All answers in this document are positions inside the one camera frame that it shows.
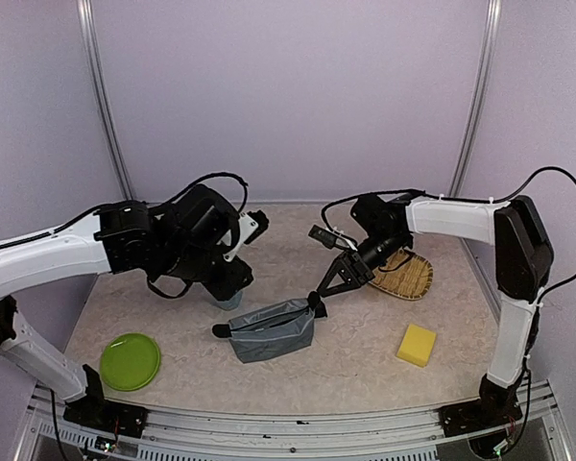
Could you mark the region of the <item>grey zipper pouch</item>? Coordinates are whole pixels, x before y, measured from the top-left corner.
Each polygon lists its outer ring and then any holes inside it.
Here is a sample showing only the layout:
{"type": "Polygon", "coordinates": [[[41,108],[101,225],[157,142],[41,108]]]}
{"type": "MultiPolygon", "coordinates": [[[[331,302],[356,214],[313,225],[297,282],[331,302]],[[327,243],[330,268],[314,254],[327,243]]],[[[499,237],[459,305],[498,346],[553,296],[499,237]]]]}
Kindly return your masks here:
{"type": "Polygon", "coordinates": [[[260,308],[212,327],[212,334],[228,339],[244,364],[271,360],[312,344],[315,322],[327,316],[317,292],[260,308]]]}

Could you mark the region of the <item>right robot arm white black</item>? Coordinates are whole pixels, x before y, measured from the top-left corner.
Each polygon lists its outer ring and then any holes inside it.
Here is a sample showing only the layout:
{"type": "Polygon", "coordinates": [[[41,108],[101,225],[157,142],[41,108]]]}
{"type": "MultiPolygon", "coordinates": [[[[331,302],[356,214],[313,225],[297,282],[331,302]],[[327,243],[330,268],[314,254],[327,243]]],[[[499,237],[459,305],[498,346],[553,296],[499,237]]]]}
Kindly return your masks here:
{"type": "Polygon", "coordinates": [[[317,288],[327,298],[356,290],[374,278],[416,234],[439,234],[488,244],[495,251],[500,320],[492,362],[471,409],[474,421],[494,425],[505,415],[527,371],[538,333],[540,303],[554,251],[531,198],[484,202],[428,196],[417,189],[368,192],[350,197],[351,218],[365,232],[356,242],[325,223],[310,237],[327,248],[344,241],[317,288]]]}

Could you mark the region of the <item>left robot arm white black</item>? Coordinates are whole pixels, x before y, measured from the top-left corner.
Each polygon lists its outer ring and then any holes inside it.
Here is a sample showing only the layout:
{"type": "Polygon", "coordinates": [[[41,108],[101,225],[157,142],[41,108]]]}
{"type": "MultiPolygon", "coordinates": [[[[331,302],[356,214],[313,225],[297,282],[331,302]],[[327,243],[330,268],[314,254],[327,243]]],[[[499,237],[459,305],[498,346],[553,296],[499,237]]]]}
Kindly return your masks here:
{"type": "Polygon", "coordinates": [[[171,277],[185,289],[199,283],[227,303],[253,280],[238,251],[267,228],[264,213],[234,207],[195,184],[159,206],[100,205],[57,228],[0,241],[0,355],[60,399],[75,402],[92,425],[106,426],[115,407],[97,373],[39,335],[18,311],[14,294],[61,279],[141,270],[154,293],[159,278],[171,277]]]}

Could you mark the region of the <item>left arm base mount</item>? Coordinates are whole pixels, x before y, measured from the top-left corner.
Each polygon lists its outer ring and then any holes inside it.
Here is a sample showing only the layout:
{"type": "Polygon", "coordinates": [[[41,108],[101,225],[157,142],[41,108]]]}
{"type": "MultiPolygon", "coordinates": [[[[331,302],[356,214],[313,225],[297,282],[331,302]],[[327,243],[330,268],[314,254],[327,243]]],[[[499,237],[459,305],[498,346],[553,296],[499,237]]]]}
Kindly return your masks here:
{"type": "Polygon", "coordinates": [[[143,406],[104,400],[67,403],[63,418],[77,425],[140,439],[148,417],[143,406]]]}

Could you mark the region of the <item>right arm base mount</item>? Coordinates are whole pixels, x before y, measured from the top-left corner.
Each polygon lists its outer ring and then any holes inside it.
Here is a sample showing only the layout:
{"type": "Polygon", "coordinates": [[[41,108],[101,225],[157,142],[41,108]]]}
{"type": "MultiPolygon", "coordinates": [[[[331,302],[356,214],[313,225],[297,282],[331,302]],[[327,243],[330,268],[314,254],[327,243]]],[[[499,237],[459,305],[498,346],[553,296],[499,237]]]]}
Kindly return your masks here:
{"type": "Polygon", "coordinates": [[[517,400],[504,408],[488,407],[480,400],[442,406],[439,418],[445,437],[469,434],[519,421],[523,414],[517,400]]]}

